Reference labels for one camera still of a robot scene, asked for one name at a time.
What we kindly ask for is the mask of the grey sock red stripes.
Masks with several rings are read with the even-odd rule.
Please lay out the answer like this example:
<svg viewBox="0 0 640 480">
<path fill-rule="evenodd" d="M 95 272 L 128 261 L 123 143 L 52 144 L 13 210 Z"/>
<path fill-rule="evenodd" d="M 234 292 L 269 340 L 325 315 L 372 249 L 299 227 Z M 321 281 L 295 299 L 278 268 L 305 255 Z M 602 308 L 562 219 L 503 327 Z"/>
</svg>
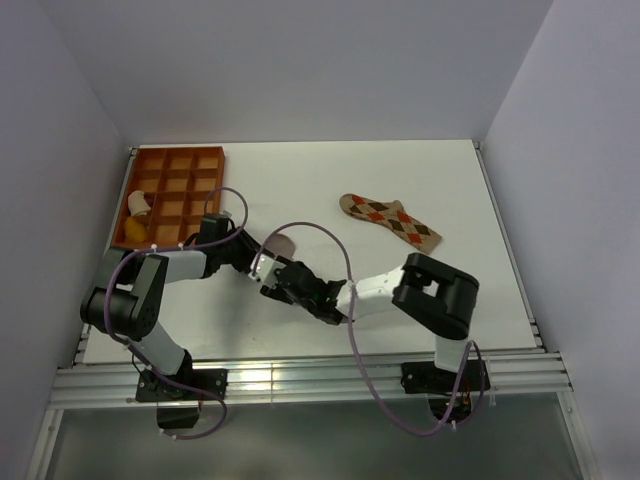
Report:
<svg viewBox="0 0 640 480">
<path fill-rule="evenodd" d="M 281 256 L 288 260 L 292 260 L 295 254 L 296 245 L 291 238 L 278 233 L 266 241 L 265 248 L 275 257 Z"/>
</svg>

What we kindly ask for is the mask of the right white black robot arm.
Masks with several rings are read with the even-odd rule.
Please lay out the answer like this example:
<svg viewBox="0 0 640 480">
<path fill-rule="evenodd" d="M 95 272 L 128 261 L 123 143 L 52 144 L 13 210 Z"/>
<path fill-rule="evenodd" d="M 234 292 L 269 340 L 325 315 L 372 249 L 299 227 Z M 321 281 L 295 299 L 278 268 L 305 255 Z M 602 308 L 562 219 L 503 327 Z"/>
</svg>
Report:
<svg viewBox="0 0 640 480">
<path fill-rule="evenodd" d="M 332 326 L 397 309 L 435 335 L 438 386 L 452 390 L 467 377 L 463 358 L 479 282 L 461 270 L 415 253 L 403 265 L 355 283 L 324 281 L 300 261 L 261 254 L 249 276 L 261 284 L 262 295 Z"/>
</svg>

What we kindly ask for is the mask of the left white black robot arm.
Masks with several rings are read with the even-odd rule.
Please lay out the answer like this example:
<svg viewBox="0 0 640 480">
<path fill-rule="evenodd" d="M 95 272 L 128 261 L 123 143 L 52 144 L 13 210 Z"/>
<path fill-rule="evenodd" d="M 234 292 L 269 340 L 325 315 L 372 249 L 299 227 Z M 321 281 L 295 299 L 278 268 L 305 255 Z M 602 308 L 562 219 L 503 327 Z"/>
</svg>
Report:
<svg viewBox="0 0 640 480">
<path fill-rule="evenodd" d="M 195 375 L 190 353 L 160 323 L 165 285 L 207 279 L 225 265 L 247 273 L 258 248 L 221 214 L 204 216 L 199 230 L 175 248 L 111 247 L 84 295 L 81 320 L 160 374 L 159 388 L 170 398 L 183 399 L 193 391 Z"/>
</svg>

